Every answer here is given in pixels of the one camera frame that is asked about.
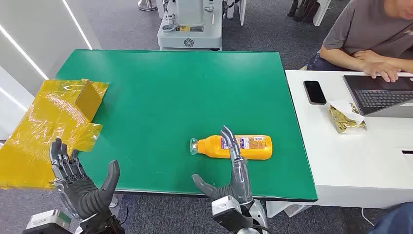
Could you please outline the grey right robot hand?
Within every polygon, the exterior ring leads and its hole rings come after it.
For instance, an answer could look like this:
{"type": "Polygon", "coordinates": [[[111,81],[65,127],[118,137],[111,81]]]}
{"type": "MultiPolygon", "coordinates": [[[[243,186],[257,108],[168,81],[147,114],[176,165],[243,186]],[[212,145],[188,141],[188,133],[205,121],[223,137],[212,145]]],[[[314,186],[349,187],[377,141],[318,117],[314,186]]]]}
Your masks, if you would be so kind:
{"type": "Polygon", "coordinates": [[[253,197],[247,161],[241,155],[241,149],[232,131],[223,125],[220,133],[229,147],[231,181],[224,187],[214,187],[211,184],[206,183],[198,174],[193,174],[191,176],[193,183],[201,193],[212,200],[217,200],[230,195],[241,205],[249,204],[253,201],[253,197]]]}

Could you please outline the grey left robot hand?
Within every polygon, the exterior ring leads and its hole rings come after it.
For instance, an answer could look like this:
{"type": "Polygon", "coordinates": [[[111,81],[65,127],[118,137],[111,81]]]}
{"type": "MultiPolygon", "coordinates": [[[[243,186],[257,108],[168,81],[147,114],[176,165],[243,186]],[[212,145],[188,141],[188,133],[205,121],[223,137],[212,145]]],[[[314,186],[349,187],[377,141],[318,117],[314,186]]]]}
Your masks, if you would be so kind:
{"type": "Polygon", "coordinates": [[[117,160],[108,164],[107,176],[101,188],[86,174],[74,149],[71,156],[67,145],[56,138],[49,148],[51,168],[55,176],[54,185],[60,189],[65,205],[75,217],[87,219],[95,214],[110,212],[110,203],[120,177],[117,160]]]}

